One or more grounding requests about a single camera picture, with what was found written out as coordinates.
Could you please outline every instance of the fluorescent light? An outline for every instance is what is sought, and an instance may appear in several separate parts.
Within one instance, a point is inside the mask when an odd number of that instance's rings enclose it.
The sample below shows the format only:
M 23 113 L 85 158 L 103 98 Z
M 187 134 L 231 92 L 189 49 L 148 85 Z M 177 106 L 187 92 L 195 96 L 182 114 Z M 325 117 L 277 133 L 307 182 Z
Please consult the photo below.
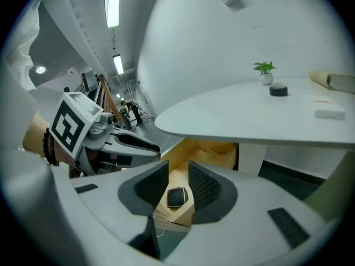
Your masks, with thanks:
M 118 74 L 119 75 L 123 74 L 121 55 L 118 54 L 113 56 L 113 62 L 115 63 Z
M 37 74 L 43 74 L 45 72 L 45 67 L 40 66 L 35 71 Z
M 105 0 L 107 27 L 116 27 L 119 23 L 120 0 Z

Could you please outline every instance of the person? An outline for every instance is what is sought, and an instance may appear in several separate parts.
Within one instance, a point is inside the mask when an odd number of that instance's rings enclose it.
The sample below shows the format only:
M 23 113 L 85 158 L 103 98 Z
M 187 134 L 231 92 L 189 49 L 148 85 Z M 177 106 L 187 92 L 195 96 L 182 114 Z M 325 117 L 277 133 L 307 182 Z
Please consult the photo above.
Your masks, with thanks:
M 137 125 L 142 123 L 142 119 L 140 118 L 139 112 L 138 112 L 138 108 L 135 104 L 133 104 L 132 102 L 128 102 L 126 103 L 125 101 L 121 101 L 121 105 L 126 105 L 128 108 L 127 113 L 129 114 L 129 112 L 132 110 L 134 113 L 135 118 L 137 119 Z

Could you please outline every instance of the baseboard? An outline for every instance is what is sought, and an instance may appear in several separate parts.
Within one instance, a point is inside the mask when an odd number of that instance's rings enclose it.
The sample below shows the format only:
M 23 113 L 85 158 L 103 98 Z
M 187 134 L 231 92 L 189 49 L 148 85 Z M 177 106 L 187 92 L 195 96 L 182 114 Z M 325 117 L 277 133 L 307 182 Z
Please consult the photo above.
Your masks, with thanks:
M 306 173 L 303 173 L 300 171 L 295 171 L 295 170 L 292 170 L 291 168 L 280 166 L 280 165 L 277 165 L 275 163 L 268 162 L 268 161 L 263 161 L 262 166 L 271 168 L 274 171 L 277 171 L 279 173 L 282 173 L 282 174 L 285 174 L 285 175 L 288 175 L 288 176 L 291 176 L 291 177 L 294 177 L 299 180 L 303 180 L 303 181 L 306 181 L 306 182 L 309 182 L 309 183 L 312 183 L 315 185 L 321 185 L 325 181 L 324 178 L 320 178 L 320 177 L 313 176 L 313 175 L 308 175 Z

